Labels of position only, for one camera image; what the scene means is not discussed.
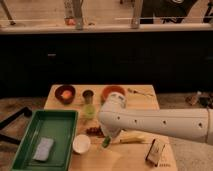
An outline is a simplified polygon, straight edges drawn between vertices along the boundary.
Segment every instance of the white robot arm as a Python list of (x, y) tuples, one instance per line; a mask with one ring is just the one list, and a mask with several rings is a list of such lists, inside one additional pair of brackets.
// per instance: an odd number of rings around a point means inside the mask
[(128, 110), (125, 104), (122, 94), (109, 94), (98, 116), (105, 136), (115, 138), (122, 129), (134, 129), (213, 145), (212, 110)]

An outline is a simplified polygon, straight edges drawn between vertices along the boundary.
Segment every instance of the box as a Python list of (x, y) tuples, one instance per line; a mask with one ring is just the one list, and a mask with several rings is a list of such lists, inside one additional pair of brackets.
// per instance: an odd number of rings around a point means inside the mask
[[(78, 113), (74, 110), (35, 111), (16, 152), (11, 170), (67, 171), (77, 118)], [(32, 159), (41, 137), (54, 140), (45, 162)]]

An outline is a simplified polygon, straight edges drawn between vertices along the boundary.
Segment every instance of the white sponge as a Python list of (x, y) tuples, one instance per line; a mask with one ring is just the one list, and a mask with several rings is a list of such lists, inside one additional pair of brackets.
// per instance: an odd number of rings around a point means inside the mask
[(40, 143), (36, 148), (36, 152), (33, 156), (33, 159), (38, 161), (46, 161), (49, 157), (49, 153), (53, 146), (53, 143), (53, 139), (42, 137)]

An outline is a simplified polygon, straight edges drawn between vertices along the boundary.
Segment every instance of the brown bowl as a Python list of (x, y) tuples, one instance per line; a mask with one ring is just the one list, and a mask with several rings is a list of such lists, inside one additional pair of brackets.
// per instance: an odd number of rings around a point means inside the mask
[(62, 85), (55, 90), (55, 97), (63, 104), (70, 104), (75, 97), (75, 88), (71, 85)]
[(101, 98), (102, 98), (103, 102), (106, 101), (108, 95), (111, 92), (118, 92), (118, 93), (121, 93), (125, 96), (125, 90), (121, 86), (110, 85), (110, 86), (105, 87), (102, 91)]

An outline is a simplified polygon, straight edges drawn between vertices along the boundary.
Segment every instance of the wooden cutting board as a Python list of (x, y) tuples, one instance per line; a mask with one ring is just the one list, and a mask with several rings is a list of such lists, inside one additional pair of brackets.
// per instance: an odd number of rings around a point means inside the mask
[[(54, 93), (60, 85), (51, 87), (48, 99), (45, 104), (45, 109), (64, 109), (77, 110), (79, 113), (76, 135), (85, 134), (86, 129), (99, 126), (97, 113), (102, 105), (101, 93), (106, 85), (72, 85), (76, 89), (74, 101), (69, 105), (64, 105), (59, 102)], [(126, 108), (129, 109), (159, 109), (158, 101), (152, 85), (120, 85), (125, 89), (126, 93)], [(143, 93), (153, 94), (153, 96), (144, 96), (141, 94), (133, 94), (127, 91), (128, 88), (137, 90)], [(90, 89), (94, 92), (93, 104), (96, 109), (96, 117), (93, 120), (85, 120), (83, 117), (84, 98), (82, 93)], [(73, 153), (70, 160), (69, 170), (74, 171), (146, 171), (146, 170), (177, 170), (174, 155), (167, 136), (151, 134), (146, 132), (137, 132), (145, 137), (142, 143), (121, 144), (120, 138), (136, 131), (123, 131), (113, 140), (107, 148), (102, 148), (101, 143), (103, 138), (91, 137), (91, 148), (83, 155)], [(151, 147), (151, 142), (154, 138), (159, 138), (166, 143), (163, 150), (158, 167), (151, 166), (145, 161), (146, 155)]]

